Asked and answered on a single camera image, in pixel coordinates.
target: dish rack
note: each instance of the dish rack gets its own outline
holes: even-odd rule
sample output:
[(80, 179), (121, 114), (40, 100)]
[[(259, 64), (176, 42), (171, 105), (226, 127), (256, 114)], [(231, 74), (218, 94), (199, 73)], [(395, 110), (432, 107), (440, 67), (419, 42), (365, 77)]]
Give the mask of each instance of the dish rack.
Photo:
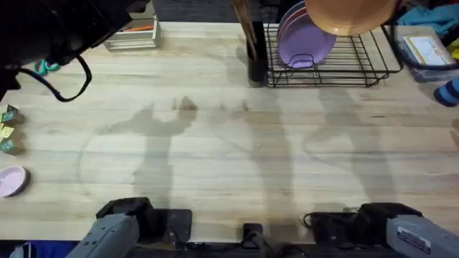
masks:
[(390, 37), (384, 27), (381, 27), (386, 46), (391, 50), (393, 65), (388, 66), (386, 58), (381, 51), (380, 38), (373, 32), (355, 36), (337, 36), (336, 43), (328, 56), (319, 63), (313, 61), (309, 53), (302, 54), (305, 62), (313, 63), (309, 68), (291, 68), (284, 64), (278, 54), (278, 23), (283, 14), (295, 2), (279, 1), (267, 4), (260, 2), (260, 15), (263, 33), (257, 33), (258, 56), (266, 60), (253, 60), (249, 53), (249, 77), (253, 81), (261, 82), (261, 76), (255, 76), (254, 71), (260, 72), (260, 66), (265, 65), (264, 80), (269, 87), (371, 87), (391, 74), (403, 69), (403, 64), (393, 55), (389, 47)]

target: wooden table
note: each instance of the wooden table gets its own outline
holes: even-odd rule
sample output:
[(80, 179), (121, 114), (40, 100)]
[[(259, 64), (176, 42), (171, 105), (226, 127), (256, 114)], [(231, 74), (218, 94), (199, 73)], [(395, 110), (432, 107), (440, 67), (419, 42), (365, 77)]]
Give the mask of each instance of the wooden table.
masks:
[[(163, 23), (161, 49), (84, 54), (94, 80), (63, 104), (21, 76), (33, 175), (0, 200), (0, 239), (81, 239), (108, 201), (191, 209), (194, 241), (234, 241), (246, 221), (304, 240), (301, 217), (396, 201), (459, 233), (458, 111), (406, 71), (370, 89), (251, 88), (238, 24)], [(71, 96), (73, 62), (47, 77)]]

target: wire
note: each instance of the wire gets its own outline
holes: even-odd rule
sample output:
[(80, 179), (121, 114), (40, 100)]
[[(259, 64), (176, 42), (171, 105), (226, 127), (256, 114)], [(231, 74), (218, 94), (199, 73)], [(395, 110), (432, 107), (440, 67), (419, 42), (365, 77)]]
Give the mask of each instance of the wire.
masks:
[[(313, 215), (315, 213), (311, 212), (311, 213), (308, 213), (308, 214), (305, 214), (304, 217), (303, 217), (303, 224), (304, 224), (304, 227), (307, 228), (308, 230), (311, 230), (313, 225), (312, 224), (309, 224), (308, 222), (306, 222), (306, 219)], [(326, 213), (316, 213), (315, 215), (317, 216), (324, 216), (324, 217), (328, 217), (329, 219), (333, 219), (335, 221), (339, 221), (341, 222), (342, 224), (350, 224), (351, 222), (346, 220), (346, 219), (343, 219), (341, 218), (340, 216), (334, 216), (333, 214), (326, 214)]]
[(93, 80), (93, 74), (91, 73), (91, 69), (88, 67), (86, 61), (80, 56), (76, 56), (76, 59), (78, 62), (80, 62), (81, 66), (83, 67), (85, 74), (86, 74), (86, 81), (83, 83), (83, 86), (81, 87), (80, 91), (73, 97), (63, 97), (56, 88), (54, 88), (51, 83), (49, 83), (43, 76), (37, 74), (36, 72), (29, 70), (27, 68), (18, 68), (17, 72), (24, 73), (26, 75), (29, 75), (30, 77), (33, 77), (35, 80), (38, 82), (42, 83), (45, 87), (48, 88), (48, 90), (51, 91), (51, 93), (59, 100), (60, 102), (70, 102), (76, 99), (77, 97), (81, 96), (86, 91), (87, 86), (90, 84), (91, 80)]
[(392, 14), (392, 18), (391, 18), (390, 26), (389, 26), (389, 28), (390, 28), (390, 30), (389, 30), (389, 35), (390, 35), (389, 43), (391, 44), (392, 50), (394, 51), (395, 56), (397, 57), (397, 59), (400, 58), (405, 64), (407, 64), (407, 65), (409, 65), (411, 67), (417, 68), (417, 69), (421, 69), (421, 70), (446, 71), (446, 70), (459, 69), (459, 63), (445, 64), (445, 65), (420, 64), (418, 62), (415, 62), (415, 61), (411, 60), (411, 58), (409, 58), (399, 48), (399, 45), (398, 45), (397, 40), (395, 38), (395, 36), (397, 34), (397, 29), (396, 29), (396, 24), (395, 24), (396, 23), (395, 17), (397, 17), (398, 11), (402, 7), (403, 2), (404, 2), (403, 0), (397, 0), (397, 4), (395, 4), (395, 9), (394, 9), (394, 12)]
[(303, 257), (307, 257), (308, 255), (296, 244), (285, 244), (283, 245), (281, 248), (279, 248), (279, 250), (276, 252), (274, 258), (282, 258), (286, 255), (286, 251), (288, 250), (294, 250), (294, 251), (297, 251), (299, 253), (301, 253), (301, 255), (303, 255)]

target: pink bowl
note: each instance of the pink bowl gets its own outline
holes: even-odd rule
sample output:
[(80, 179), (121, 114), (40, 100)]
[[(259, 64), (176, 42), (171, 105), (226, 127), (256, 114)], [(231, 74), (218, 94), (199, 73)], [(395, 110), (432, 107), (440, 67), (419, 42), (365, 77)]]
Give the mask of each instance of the pink bowl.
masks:
[(25, 187), (28, 173), (21, 166), (10, 166), (0, 171), (0, 196), (7, 197), (19, 193)]

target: gray robot arm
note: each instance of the gray robot arm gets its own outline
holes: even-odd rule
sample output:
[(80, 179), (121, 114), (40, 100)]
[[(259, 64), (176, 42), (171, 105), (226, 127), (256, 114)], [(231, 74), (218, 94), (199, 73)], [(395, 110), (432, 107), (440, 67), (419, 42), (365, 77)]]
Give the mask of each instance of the gray robot arm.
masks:
[(396, 252), (412, 258), (459, 257), (459, 236), (421, 216), (388, 219), (387, 243)]
[(98, 219), (67, 258), (123, 258), (139, 239), (137, 218), (111, 214)]

